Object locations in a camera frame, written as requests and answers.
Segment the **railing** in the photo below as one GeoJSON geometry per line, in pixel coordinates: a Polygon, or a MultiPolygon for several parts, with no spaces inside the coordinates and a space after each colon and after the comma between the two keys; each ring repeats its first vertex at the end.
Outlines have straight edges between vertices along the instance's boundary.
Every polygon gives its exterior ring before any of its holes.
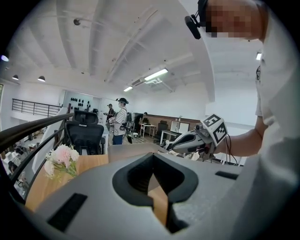
{"type": "MultiPolygon", "coordinates": [[[[59,115],[55,117],[49,117],[46,119],[41,119],[37,121],[32,121],[28,123],[21,124],[16,127],[12,127],[9,129],[6,129],[2,132],[0,132],[0,152],[3,152],[8,147],[12,146],[17,141],[23,139],[25,136],[28,136],[44,127],[47,127],[53,123],[59,122],[59,121],[66,121],[70,117],[73,116],[73,113],[67,113],[64,115],[59,115]]],[[[6,174],[6,171],[4,169],[3,164],[0,164],[0,179],[4,181],[4,185],[8,187],[12,197],[22,203],[25,204],[25,200],[19,195],[17,190],[14,188],[14,183],[24,170],[24,168],[27,166],[27,164],[32,160],[32,158],[55,136],[60,134],[63,130],[65,130],[64,126],[60,128],[58,131],[55,131],[50,137],[45,139],[35,150],[33,150],[22,162],[21,164],[15,169],[13,172],[11,178],[8,177],[6,174]]],[[[65,140],[67,142],[67,135],[66,132],[64,133],[64,138],[59,139],[58,141],[55,141],[54,148],[56,148],[61,142],[65,140]]]]}
{"type": "Polygon", "coordinates": [[[53,117],[61,109],[60,106],[24,101],[13,98],[12,110],[22,113],[31,113],[45,117],[53,117]]]}

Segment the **ceiling light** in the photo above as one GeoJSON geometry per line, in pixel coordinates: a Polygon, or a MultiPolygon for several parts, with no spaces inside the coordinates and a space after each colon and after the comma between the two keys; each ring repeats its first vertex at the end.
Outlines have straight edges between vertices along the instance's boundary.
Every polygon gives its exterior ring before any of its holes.
{"type": "Polygon", "coordinates": [[[1,55],[1,59],[5,62],[9,61],[9,53],[8,51],[5,51],[3,55],[1,55]]]}
{"type": "Polygon", "coordinates": [[[19,80],[19,78],[18,78],[18,75],[16,74],[16,75],[14,75],[13,76],[13,79],[15,79],[15,80],[19,80]]]}
{"type": "Polygon", "coordinates": [[[39,80],[39,81],[41,81],[41,82],[46,82],[46,80],[45,80],[45,77],[44,77],[44,76],[40,76],[40,77],[38,78],[38,80],[39,80]]]}
{"type": "Polygon", "coordinates": [[[261,52],[258,52],[258,53],[256,54],[256,60],[260,60],[261,57],[262,57],[262,53],[261,53],[261,52]]]}
{"type": "Polygon", "coordinates": [[[154,73],[154,74],[150,75],[149,77],[146,77],[145,80],[146,80],[146,81],[151,80],[152,78],[155,78],[155,77],[160,76],[160,75],[162,75],[162,74],[165,74],[165,73],[167,73],[167,72],[168,72],[167,69],[163,69],[163,70],[161,70],[161,71],[159,71],[159,72],[157,72],[157,73],[154,73]]]}
{"type": "Polygon", "coordinates": [[[133,87],[128,87],[128,88],[126,88],[126,89],[124,90],[124,92],[127,92],[127,91],[132,90],[132,89],[133,89],[133,87]]]}

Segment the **white ceiling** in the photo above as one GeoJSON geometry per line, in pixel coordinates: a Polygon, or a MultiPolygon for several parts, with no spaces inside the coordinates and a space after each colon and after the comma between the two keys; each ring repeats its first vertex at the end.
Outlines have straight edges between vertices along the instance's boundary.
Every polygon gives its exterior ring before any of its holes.
{"type": "MultiPolygon", "coordinates": [[[[0,76],[11,79],[18,74],[22,82],[38,69],[67,68],[125,89],[167,68],[169,72],[160,78],[163,83],[141,84],[135,89],[173,91],[180,85],[205,81],[199,64],[211,61],[215,84],[221,79],[254,79],[256,52],[262,47],[259,41],[204,37],[210,60],[199,62],[176,24],[153,2],[44,0],[15,33],[8,46],[10,61],[1,62],[0,76]],[[74,25],[75,18],[81,19],[79,26],[74,25]]],[[[197,0],[180,2],[190,14],[196,12],[197,0]]],[[[184,16],[176,17],[184,22],[184,16]]]]}

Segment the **black cap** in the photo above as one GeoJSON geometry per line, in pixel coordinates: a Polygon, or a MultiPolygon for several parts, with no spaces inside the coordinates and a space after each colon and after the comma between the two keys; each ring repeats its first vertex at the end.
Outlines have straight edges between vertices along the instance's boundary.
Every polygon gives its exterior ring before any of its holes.
{"type": "Polygon", "coordinates": [[[119,99],[116,99],[116,101],[118,101],[118,102],[123,102],[123,103],[126,103],[126,104],[129,104],[129,102],[128,102],[125,98],[123,98],[123,97],[121,97],[121,98],[119,98],[119,99]]]}

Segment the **blue pants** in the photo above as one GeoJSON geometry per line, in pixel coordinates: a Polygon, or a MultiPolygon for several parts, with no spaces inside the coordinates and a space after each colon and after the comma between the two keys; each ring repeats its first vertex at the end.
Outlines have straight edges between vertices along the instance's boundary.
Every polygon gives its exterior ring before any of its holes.
{"type": "Polygon", "coordinates": [[[123,135],[113,136],[112,144],[113,145],[122,145],[123,142],[123,135]]]}

